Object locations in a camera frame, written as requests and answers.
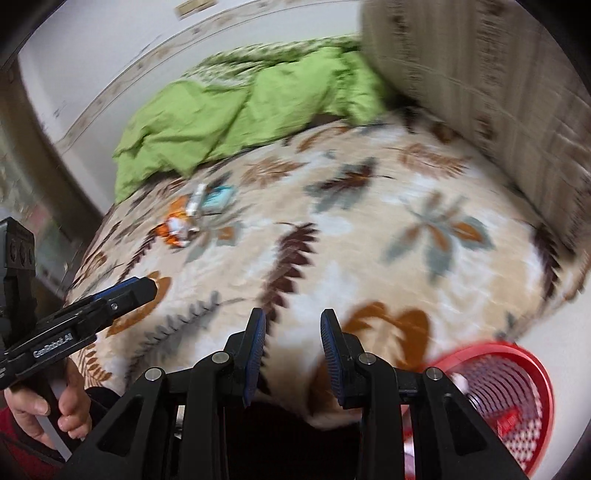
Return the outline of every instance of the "red basket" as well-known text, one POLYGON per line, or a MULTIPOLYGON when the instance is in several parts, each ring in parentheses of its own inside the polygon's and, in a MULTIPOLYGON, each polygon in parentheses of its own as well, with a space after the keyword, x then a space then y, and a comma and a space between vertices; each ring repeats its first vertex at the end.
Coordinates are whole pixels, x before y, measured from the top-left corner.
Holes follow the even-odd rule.
MULTIPOLYGON (((488 342, 459 349, 432 365, 468 380, 466 396, 491 427, 497 427, 507 449, 531 476, 554 423, 554 394, 539 360, 517 345, 488 342)), ((411 435, 411 429, 405 431, 405 439, 411 435)))

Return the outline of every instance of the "floral bedspread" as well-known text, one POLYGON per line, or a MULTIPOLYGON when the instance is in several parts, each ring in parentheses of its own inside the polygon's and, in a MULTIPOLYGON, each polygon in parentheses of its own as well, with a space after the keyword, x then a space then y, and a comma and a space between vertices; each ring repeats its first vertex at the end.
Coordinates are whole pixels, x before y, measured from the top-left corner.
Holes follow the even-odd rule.
POLYGON ((73 358, 87 385, 121 393, 150 366, 189 368, 222 349, 259 306, 267 398, 331 427, 351 416, 329 391, 323 309, 367 351, 420 369, 464 343, 516 338, 572 300, 588 267, 437 119, 407 109, 368 127, 337 121, 189 180, 153 180, 114 208, 69 300, 144 275, 158 294, 73 358), (237 194, 189 246, 167 245, 155 228, 200 183, 237 194))

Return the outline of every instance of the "small object on bed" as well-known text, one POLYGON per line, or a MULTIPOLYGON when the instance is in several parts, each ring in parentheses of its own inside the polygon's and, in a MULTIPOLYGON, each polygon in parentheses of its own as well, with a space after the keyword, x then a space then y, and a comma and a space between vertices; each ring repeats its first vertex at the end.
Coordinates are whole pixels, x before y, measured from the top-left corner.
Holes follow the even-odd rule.
POLYGON ((227 185, 221 185, 211 189, 201 204, 202 214, 217 215, 218 213, 222 213, 222 210, 230 203, 235 193, 236 189, 227 185))
POLYGON ((189 201, 187 202, 187 207, 185 208, 187 216, 194 217, 200 213, 200 206, 203 202, 203 197, 206 188, 207 185, 205 185, 204 183, 200 183, 197 189, 193 192, 191 198, 189 198, 189 201))
POLYGON ((156 227, 156 235, 164 238, 168 245, 184 248, 199 231, 193 218, 187 215, 188 200, 189 196, 183 195, 171 203, 164 222, 156 227))

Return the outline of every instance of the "green blanket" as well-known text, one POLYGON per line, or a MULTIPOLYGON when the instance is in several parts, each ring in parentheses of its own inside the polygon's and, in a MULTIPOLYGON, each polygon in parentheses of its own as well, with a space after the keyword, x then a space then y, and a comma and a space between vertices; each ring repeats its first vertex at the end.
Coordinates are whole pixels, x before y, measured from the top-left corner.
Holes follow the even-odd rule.
POLYGON ((115 201, 156 172, 197 165, 299 131, 317 113, 354 125, 383 110, 383 84, 353 37, 237 48, 209 57, 167 85, 123 132, 115 201))

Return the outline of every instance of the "hand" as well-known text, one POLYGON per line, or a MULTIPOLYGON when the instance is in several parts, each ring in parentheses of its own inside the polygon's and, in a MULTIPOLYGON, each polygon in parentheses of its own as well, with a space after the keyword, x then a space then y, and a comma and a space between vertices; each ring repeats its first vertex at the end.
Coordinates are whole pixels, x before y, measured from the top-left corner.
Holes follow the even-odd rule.
MULTIPOLYGON (((92 428, 90 398, 84 391, 84 378, 71 359, 66 362, 66 382, 67 387, 58 402, 61 417, 57 421, 57 425, 71 438, 81 439, 86 437, 92 428)), ((35 415, 49 415, 50 410, 47 402, 23 385, 7 388, 4 391, 4 396, 8 408, 22 431, 43 445, 55 449, 35 418, 35 415)))

